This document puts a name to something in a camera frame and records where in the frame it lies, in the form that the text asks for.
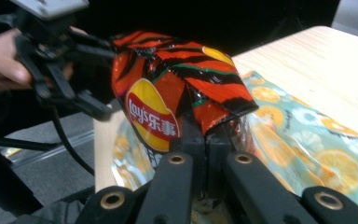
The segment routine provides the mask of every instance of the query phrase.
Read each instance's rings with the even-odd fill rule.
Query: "black cable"
[[[60,116],[58,114],[57,108],[54,105],[51,106],[51,112],[54,127],[66,150],[75,159],[75,161],[79,163],[79,165],[81,165],[91,175],[94,175],[94,169],[92,169],[85,161],[83,161],[83,159],[81,159],[81,157],[75,152],[74,148],[71,146],[71,143],[68,141],[68,138],[66,137],[65,132],[63,131],[63,128],[61,126]]]

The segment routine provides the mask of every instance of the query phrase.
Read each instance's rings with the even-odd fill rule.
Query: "chip bag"
[[[180,137],[186,111],[206,135],[257,109],[231,58],[219,50],[144,31],[112,41],[112,90],[154,167]]]

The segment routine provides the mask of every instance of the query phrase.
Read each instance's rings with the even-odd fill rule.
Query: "dark background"
[[[76,26],[100,38],[148,30],[198,41],[235,55],[314,25],[331,26],[339,0],[90,0]],[[0,0],[0,14],[15,5]],[[298,21],[274,34],[295,15]],[[0,25],[0,32],[6,30]]]

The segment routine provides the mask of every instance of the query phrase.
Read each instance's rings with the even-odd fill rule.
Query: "human hand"
[[[0,91],[31,89],[31,74],[15,60],[17,51],[14,37],[20,33],[19,30],[12,29],[0,34]],[[73,74],[73,64],[68,63],[62,72],[69,79]]]

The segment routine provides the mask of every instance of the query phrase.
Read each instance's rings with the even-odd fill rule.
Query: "table surface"
[[[232,59],[358,132],[358,36],[316,26]]]

